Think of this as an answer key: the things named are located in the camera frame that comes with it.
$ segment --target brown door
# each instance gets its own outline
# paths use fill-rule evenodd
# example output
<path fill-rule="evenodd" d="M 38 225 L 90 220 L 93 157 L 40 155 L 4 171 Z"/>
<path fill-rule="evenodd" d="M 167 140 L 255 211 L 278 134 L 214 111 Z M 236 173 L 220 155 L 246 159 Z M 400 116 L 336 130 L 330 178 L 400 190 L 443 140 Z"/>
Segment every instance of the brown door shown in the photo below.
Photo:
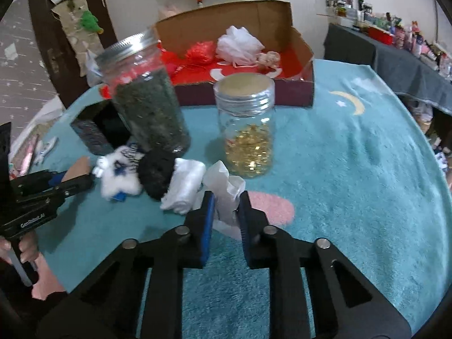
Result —
<path fill-rule="evenodd" d="M 99 26 L 104 29 L 104 33 L 100 35 L 103 47 L 107 48 L 116 43 L 105 0 L 87 0 L 87 2 L 90 11 L 99 19 Z M 89 89 L 86 77 L 80 77 L 80 67 L 74 50 L 60 22 L 51 11 L 55 5 L 50 0 L 29 0 L 29 5 L 42 60 L 49 72 L 50 80 L 67 108 Z"/>

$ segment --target green plush toy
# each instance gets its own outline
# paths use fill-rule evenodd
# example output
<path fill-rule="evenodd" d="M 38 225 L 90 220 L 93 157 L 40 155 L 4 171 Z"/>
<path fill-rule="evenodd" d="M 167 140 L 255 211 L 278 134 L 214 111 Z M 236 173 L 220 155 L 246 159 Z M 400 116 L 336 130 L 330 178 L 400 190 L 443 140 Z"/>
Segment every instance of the green plush toy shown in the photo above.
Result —
<path fill-rule="evenodd" d="M 86 10 L 83 12 L 82 19 L 80 19 L 80 26 L 87 31 L 102 34 L 103 29 L 97 24 L 98 21 L 99 19 L 96 18 L 91 11 Z"/>

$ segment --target dried green herb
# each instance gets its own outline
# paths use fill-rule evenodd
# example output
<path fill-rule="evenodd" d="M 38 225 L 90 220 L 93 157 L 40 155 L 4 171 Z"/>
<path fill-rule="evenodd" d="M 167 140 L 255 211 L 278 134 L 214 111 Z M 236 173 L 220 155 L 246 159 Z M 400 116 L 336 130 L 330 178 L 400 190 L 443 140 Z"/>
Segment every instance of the dried green herb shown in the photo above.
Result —
<path fill-rule="evenodd" d="M 118 85 L 113 102 L 143 149 L 182 156 L 190 146 L 184 117 L 164 68 Z"/>

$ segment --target white plush toy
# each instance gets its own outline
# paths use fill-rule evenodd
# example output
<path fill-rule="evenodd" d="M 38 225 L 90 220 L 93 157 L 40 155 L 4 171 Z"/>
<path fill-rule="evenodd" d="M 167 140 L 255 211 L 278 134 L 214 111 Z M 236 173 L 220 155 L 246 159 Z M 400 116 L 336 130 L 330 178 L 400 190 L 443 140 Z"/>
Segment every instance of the white plush toy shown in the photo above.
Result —
<path fill-rule="evenodd" d="M 101 195 L 107 200 L 116 199 L 117 195 L 139 195 L 143 187 L 138 179 L 136 169 L 144 154 L 137 151 L 135 145 L 121 146 L 114 153 L 99 157 L 93 174 L 102 179 Z"/>

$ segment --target teal blanket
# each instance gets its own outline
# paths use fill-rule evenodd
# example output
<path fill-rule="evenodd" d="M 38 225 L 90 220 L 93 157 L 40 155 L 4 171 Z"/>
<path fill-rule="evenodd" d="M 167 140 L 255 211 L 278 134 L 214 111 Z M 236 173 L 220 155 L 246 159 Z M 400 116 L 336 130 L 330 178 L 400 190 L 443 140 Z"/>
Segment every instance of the teal blanket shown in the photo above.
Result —
<path fill-rule="evenodd" d="M 451 284 L 451 197 L 432 150 L 410 114 L 368 66 L 316 60 L 312 109 L 278 107 L 275 164 L 247 189 L 295 206 L 294 237 L 330 239 L 416 332 Z M 99 101 L 85 93 L 51 129 L 57 148 L 43 169 L 66 170 L 90 155 L 72 118 Z M 185 108 L 186 158 L 222 158 L 214 107 Z M 99 185 L 66 201 L 38 229 L 40 248 L 71 291 L 121 241 L 154 239 L 181 224 L 147 195 L 105 201 Z M 187 270 L 184 338 L 265 338 L 268 272 L 250 271 L 238 241 L 214 232 L 205 269 Z"/>

